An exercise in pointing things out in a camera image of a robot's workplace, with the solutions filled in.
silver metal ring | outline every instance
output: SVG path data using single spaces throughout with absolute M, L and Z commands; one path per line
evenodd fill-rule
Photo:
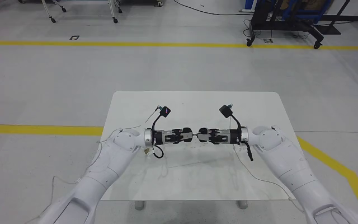
M 147 148 L 152 146 L 152 130 L 150 128 L 144 130 L 144 142 Z
M 245 127 L 241 128 L 241 141 L 248 142 L 248 129 Z

black cable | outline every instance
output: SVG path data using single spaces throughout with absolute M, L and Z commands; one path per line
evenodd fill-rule
M 252 153 L 251 153 L 251 149 L 250 149 L 249 144 L 247 142 L 242 142 L 242 143 L 244 143 L 246 145 L 246 147 L 247 147 L 247 155 L 250 158 L 250 160 L 253 161 L 253 157 L 252 157 Z
M 218 14 L 218 13 L 211 13 L 211 12 L 205 12 L 205 11 L 202 11 L 202 10 L 197 10 L 196 8 L 192 8 L 190 6 L 186 6 L 180 2 L 177 2 L 176 0 L 173 0 L 174 2 L 180 4 L 181 6 L 184 6 L 184 7 L 187 7 L 187 8 L 190 8 L 192 10 L 195 10 L 195 11 L 198 11 L 198 12 L 202 12 L 202 13 L 206 13 L 206 14 L 210 14 L 210 15 L 217 15 L 217 16 L 252 16 L 252 14 L 247 14 L 247 13 L 238 13 L 238 14 Z
M 339 24 L 350 24 L 351 22 L 354 22 L 354 21 L 348 21 L 348 22 L 338 22 L 334 25 L 339 25 Z M 316 25 L 316 26 L 328 26 L 330 24 L 319 24 L 319 25 Z
M 309 36 L 309 32 L 307 32 L 307 34 L 305 35 L 300 35 L 299 32 L 297 31 L 296 35 L 292 35 L 293 38 L 301 38 L 301 39 L 307 39 L 307 37 Z
M 155 132 L 154 126 L 156 125 L 157 120 L 158 120 L 161 116 L 162 116 L 162 115 L 159 114 L 159 116 L 156 118 L 156 120 L 155 120 L 155 121 L 153 122 L 153 124 L 152 124 L 152 145 L 154 144 L 154 132 Z
M 157 146 L 157 145 L 155 145 L 155 147 L 157 147 L 157 148 L 159 148 L 159 149 L 161 150 L 162 155 L 161 155 L 161 156 L 157 156 L 157 155 L 156 155 L 156 153 L 155 153 L 155 152 L 153 152 L 154 156 L 155 156 L 156 158 L 163 158 L 163 156 L 164 156 L 164 152 L 163 152 L 163 150 L 162 150 L 159 146 Z
M 237 123 L 237 129 L 240 129 L 240 130 L 241 130 L 241 124 L 240 124 L 240 122 L 236 119 L 236 117 L 234 117 L 234 115 L 231 115 L 231 117 L 236 121 L 236 123 Z

white cable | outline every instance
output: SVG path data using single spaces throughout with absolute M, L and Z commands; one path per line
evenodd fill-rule
M 235 145 L 234 145 L 234 144 L 233 144 L 233 150 L 234 150 L 234 152 L 235 152 L 237 158 L 239 159 L 240 163 L 245 167 L 245 169 L 251 174 L 251 176 L 252 176 L 253 178 L 255 178 L 256 180 L 259 180 L 259 181 L 263 181 L 263 182 L 267 182 L 267 183 L 275 184 L 276 186 L 279 186 L 279 187 L 287 194 L 287 196 L 289 197 L 289 201 L 292 202 L 292 204 L 293 204 L 300 212 L 304 213 L 304 211 L 303 211 L 302 209 L 300 209 L 299 207 L 297 207 L 297 205 L 293 202 L 293 199 L 290 197 L 290 195 L 289 195 L 289 194 L 286 192 L 286 190 L 285 190 L 283 187 L 281 187 L 279 184 L 274 183 L 274 182 L 271 182 L 271 181 L 268 181 L 268 180 L 261 180 L 261 179 L 255 177 L 255 176 L 249 171 L 249 169 L 245 166 L 245 164 L 240 160 L 240 157 L 239 157 L 239 155 L 237 154 L 237 152 L 236 152 L 236 150 L 235 150 Z
M 157 107 L 156 110 L 148 117 L 148 119 L 147 119 L 144 123 L 146 123 L 146 122 L 153 116 L 153 114 L 154 114 L 157 110 L 158 110 L 158 107 Z M 86 167 L 86 169 L 84 170 L 83 175 L 82 175 L 76 182 L 73 182 L 73 183 L 67 182 L 67 181 L 61 179 L 61 178 L 58 177 L 58 176 L 53 176 L 53 177 L 52 177 L 52 185 L 51 185 L 52 188 L 51 188 L 51 201 L 50 201 L 50 204 L 49 204 L 48 206 L 46 206 L 46 208 L 45 208 L 38 216 L 36 216 L 35 218 L 32 218 L 32 219 L 28 220 L 27 222 L 25 222 L 25 224 L 28 224 L 29 222 L 40 218 L 41 215 L 44 214 L 44 212 L 52 205 L 52 200 L 53 200 L 53 198 L 54 198 L 54 189 L 55 189 L 54 180 L 55 180 L 55 178 L 59 179 L 60 181 L 66 183 L 66 184 L 77 184 L 77 183 L 81 180 L 81 178 L 83 178 L 83 176 L 86 174 L 86 171 L 88 170 L 88 168 L 90 168 L 90 167 L 98 160 L 98 158 L 100 157 L 100 154 L 101 154 L 101 152 L 102 152 L 102 143 L 103 143 L 103 142 L 106 142 L 106 141 L 112 136 L 112 134 L 113 134 L 115 131 L 117 131 L 117 130 L 120 130 L 120 133 L 121 133 L 123 130 L 139 128 L 140 126 L 142 126 L 142 125 L 139 125 L 139 126 L 136 126 L 136 127 L 132 127 L 132 128 L 118 128 L 118 129 L 115 129 L 115 130 L 113 130 L 112 133 L 108 136 L 108 138 L 106 138 L 106 139 L 103 140 L 103 141 L 97 141 L 96 143 L 100 144 L 100 145 L 101 145 L 101 148 L 100 148 L 100 150 L 99 150 L 99 153 L 98 153 L 96 159 L 95 159 L 89 166 Z

wire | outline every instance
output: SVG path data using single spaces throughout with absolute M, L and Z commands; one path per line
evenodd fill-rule
M 160 148 L 160 147 L 159 147 L 159 146 L 157 146 L 157 145 L 155 145 L 155 147 L 157 147 L 157 148 L 159 148 L 159 149 L 161 150 L 162 155 L 161 155 L 161 156 L 157 156 L 157 155 L 156 155 L 156 153 L 155 153 L 155 152 L 153 152 L 154 156 L 155 156 L 156 158 L 163 158 L 163 156 L 164 156 L 164 152 L 163 152 L 162 148 Z
M 52 184 L 51 184 L 51 185 L 52 185 L 52 189 L 51 189 L 51 200 L 50 200 L 50 204 L 49 204 L 48 206 L 46 206 L 46 208 L 45 208 L 38 216 L 36 216 L 35 218 L 33 218 L 33 219 L 31 219 L 31 220 L 28 220 L 27 222 L 25 222 L 25 224 L 28 224 L 29 222 L 40 218 L 41 215 L 42 215 L 42 214 L 50 207 L 50 205 L 52 204 L 52 201 L 53 201 L 53 199 L 54 199 L 54 188 L 55 188 L 54 182 L 55 182 L 55 178 L 59 179 L 60 181 L 66 183 L 66 184 L 76 184 L 76 183 L 77 183 L 77 181 L 71 183 L 71 182 L 67 182 L 67 181 L 65 181 L 65 180 L 63 180 L 63 179 L 61 179 L 61 178 L 59 178 L 58 176 L 53 176 L 53 177 L 52 177 Z
M 354 21 L 348 21 L 348 22 L 338 22 L 334 25 L 339 25 L 339 24 L 350 24 L 351 22 L 354 22 Z M 316 25 L 316 26 L 328 26 L 330 24 L 319 24 L 319 25 Z
M 292 35 L 293 38 L 301 38 L 301 39 L 307 39 L 307 37 L 309 36 L 309 32 L 307 32 L 307 34 L 305 35 L 300 35 L 299 32 L 297 31 L 296 35 Z
M 158 107 L 155 109 L 155 111 L 148 117 L 148 119 L 147 119 L 144 123 L 146 123 L 146 122 L 153 116 L 153 114 L 154 114 L 157 110 L 158 110 Z M 103 141 L 97 141 L 96 143 L 98 143 L 98 144 L 101 145 L 100 150 L 98 151 L 97 157 L 95 158 L 95 160 L 94 160 L 93 162 L 91 162 L 91 164 L 90 164 L 89 166 L 86 167 L 86 169 L 84 170 L 84 173 L 82 174 L 81 178 L 84 177 L 84 175 L 86 174 L 87 170 L 88 170 L 88 169 L 98 160 L 98 158 L 100 157 L 100 154 L 101 154 L 101 152 L 102 152 L 102 143 L 103 143 L 103 142 L 106 142 L 106 141 L 112 136 L 112 134 L 113 134 L 115 131 L 120 130 L 119 133 L 121 133 L 123 130 L 134 129 L 134 128 L 138 128 L 138 127 L 140 127 L 140 126 L 142 126 L 142 125 L 135 126 L 135 127 L 132 127 L 132 128 L 118 128 L 118 129 L 115 129 L 115 130 L 113 130 L 112 133 L 108 136 L 108 138 L 106 138 L 106 139 L 103 140 Z M 52 185 L 51 185 L 51 201 L 50 201 L 50 204 L 47 205 L 46 208 L 45 208 L 38 216 L 36 216 L 35 218 L 32 218 L 32 219 L 28 220 L 27 222 L 25 222 L 25 224 L 28 224 L 29 222 L 40 218 L 40 217 L 44 214 L 44 212 L 52 205 L 52 201 L 53 201 L 53 198 L 54 198 L 54 189 L 55 189 L 54 180 L 55 180 L 55 178 L 59 179 L 60 181 L 66 183 L 66 184 L 77 184 L 77 183 L 81 180 L 81 178 L 79 178 L 76 182 L 73 182 L 73 183 L 72 183 L 72 182 L 67 182 L 67 181 L 63 180 L 63 179 L 61 179 L 61 178 L 58 177 L 58 176 L 53 176 L 53 177 L 52 177 Z
M 279 187 L 287 194 L 287 196 L 289 197 L 289 201 L 291 201 L 292 204 L 293 204 L 300 212 L 304 213 L 304 211 L 303 211 L 302 209 L 300 209 L 300 208 L 293 202 L 293 199 L 289 196 L 289 194 L 286 192 L 286 190 L 285 190 L 283 187 L 281 187 L 279 184 L 274 183 L 274 182 L 271 182 L 271 181 L 268 181 L 268 180 L 262 180 L 262 179 L 259 179 L 259 178 L 255 177 L 255 176 L 249 171 L 249 169 L 245 166 L 245 164 L 240 160 L 240 157 L 239 157 L 239 155 L 237 154 L 237 152 L 236 152 L 236 150 L 235 150 L 235 145 L 234 145 L 234 144 L 233 144 L 233 150 L 234 150 L 234 152 L 235 152 L 237 158 L 239 159 L 240 163 L 245 167 L 245 169 L 251 174 L 251 176 L 252 176 L 253 178 L 255 178 L 256 180 L 259 180 L 259 181 L 263 181 L 263 182 L 267 182 L 267 183 L 275 184 L 276 186 L 279 186 Z
M 176 0 L 173 0 L 174 2 L 180 4 L 181 6 L 184 6 L 184 7 L 187 7 L 187 8 L 190 8 L 192 10 L 195 10 L 195 11 L 198 11 L 198 12 L 202 12 L 202 13 L 206 13 L 206 14 L 210 14 L 210 15 L 217 15 L 217 16 L 252 16 L 252 14 L 247 14 L 247 13 L 236 13 L 236 14 L 218 14 L 218 13 L 212 13 L 212 12 L 205 12 L 205 11 L 202 11 L 202 10 L 198 10 L 196 8 L 192 8 L 190 6 L 186 6 L 185 4 L 182 4 L 180 2 L 177 2 Z

table leg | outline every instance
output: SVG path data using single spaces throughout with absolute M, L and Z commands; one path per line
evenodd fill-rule
M 248 207 L 247 200 L 238 200 L 237 204 L 241 209 L 246 209 Z
M 134 204 L 134 208 L 138 211 L 141 211 L 144 209 L 145 201 L 143 200 L 136 200 Z

